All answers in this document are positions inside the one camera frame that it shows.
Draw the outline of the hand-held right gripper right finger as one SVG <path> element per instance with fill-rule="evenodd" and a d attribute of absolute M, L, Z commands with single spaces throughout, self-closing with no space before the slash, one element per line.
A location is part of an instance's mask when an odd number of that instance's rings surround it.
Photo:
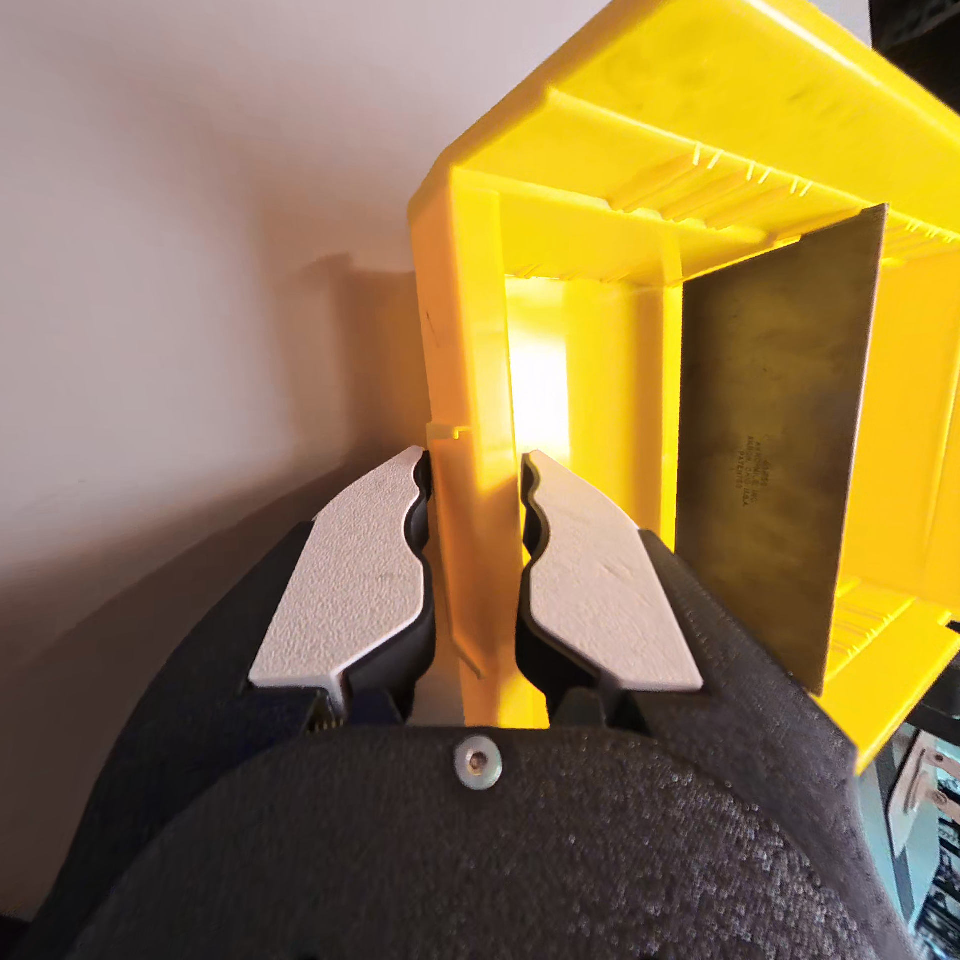
<path fill-rule="evenodd" d="M 635 694 L 700 694 L 704 679 L 628 514 L 545 452 L 523 456 L 526 508 L 517 666 L 549 720 L 585 698 L 601 723 L 638 714 Z"/>

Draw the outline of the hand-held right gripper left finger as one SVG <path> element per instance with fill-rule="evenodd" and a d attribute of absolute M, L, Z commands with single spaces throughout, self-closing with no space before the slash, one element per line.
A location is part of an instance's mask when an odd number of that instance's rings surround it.
<path fill-rule="evenodd" d="M 430 496 L 429 453 L 409 446 L 317 513 L 249 668 L 255 689 L 318 692 L 338 722 L 410 719 L 436 656 Z"/>

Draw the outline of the yellow storage bin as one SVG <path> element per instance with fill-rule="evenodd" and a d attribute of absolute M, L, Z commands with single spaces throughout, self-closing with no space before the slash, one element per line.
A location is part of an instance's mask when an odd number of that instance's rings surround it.
<path fill-rule="evenodd" d="M 958 652 L 958 116 L 807 2 L 612 2 L 409 205 L 439 551 L 468 724 L 520 677 L 521 461 L 675 544 L 702 275 L 887 205 L 820 707 L 863 773 Z"/>

